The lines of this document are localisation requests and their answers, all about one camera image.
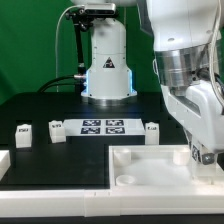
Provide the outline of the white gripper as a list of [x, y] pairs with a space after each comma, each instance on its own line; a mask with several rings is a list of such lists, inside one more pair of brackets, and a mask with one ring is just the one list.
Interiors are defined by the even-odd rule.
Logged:
[[169, 114], [205, 146], [201, 149], [202, 164], [213, 164], [215, 154], [224, 152], [224, 108], [211, 84], [201, 81], [189, 86], [183, 97], [173, 95], [167, 86], [161, 89]]

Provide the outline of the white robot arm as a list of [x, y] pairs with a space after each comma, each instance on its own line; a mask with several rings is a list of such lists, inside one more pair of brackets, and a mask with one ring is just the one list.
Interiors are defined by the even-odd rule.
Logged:
[[220, 27], [224, 0], [71, 0], [78, 24], [92, 30], [92, 65], [83, 99], [105, 104], [136, 94], [124, 58], [118, 6], [138, 7], [140, 26], [154, 37], [154, 72], [169, 114], [184, 128], [191, 156], [211, 165], [224, 152], [224, 96], [220, 80]]

